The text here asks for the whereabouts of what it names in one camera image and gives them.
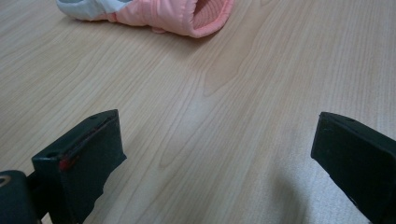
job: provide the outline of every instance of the pink sneaker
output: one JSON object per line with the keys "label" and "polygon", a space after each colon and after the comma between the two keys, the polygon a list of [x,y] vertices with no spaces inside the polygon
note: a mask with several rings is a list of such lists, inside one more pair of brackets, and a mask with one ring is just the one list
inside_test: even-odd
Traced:
{"label": "pink sneaker", "polygon": [[233,0],[56,0],[66,15],[84,21],[109,20],[153,31],[202,37],[219,30]]}

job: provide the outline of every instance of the wood grain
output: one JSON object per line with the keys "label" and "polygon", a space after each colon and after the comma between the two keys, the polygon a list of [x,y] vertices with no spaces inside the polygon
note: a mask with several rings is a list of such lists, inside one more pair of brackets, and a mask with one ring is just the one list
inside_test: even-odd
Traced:
{"label": "wood grain", "polygon": [[236,0],[191,39],[2,1],[0,170],[117,108],[128,160],[85,223],[368,223],[309,153],[321,111],[396,138],[395,11]]}

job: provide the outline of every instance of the table surface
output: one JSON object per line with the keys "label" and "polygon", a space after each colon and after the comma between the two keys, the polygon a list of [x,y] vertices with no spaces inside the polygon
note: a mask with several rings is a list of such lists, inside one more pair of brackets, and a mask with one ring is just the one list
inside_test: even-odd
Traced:
{"label": "table surface", "polygon": [[85,223],[368,223],[310,150],[321,111],[396,138],[395,11],[236,0],[193,39],[1,1],[0,170],[116,108],[128,160]]}

